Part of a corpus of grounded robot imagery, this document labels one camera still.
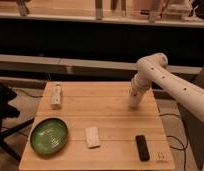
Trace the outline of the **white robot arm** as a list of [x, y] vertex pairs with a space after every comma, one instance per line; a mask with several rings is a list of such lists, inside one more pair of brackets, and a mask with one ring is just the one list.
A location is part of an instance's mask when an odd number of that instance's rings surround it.
[[170, 73], [167, 65], [168, 58], [164, 53], [137, 61], [137, 73], [131, 79], [129, 90], [129, 106], [136, 108], [151, 84], [156, 83], [204, 124], [204, 89]]

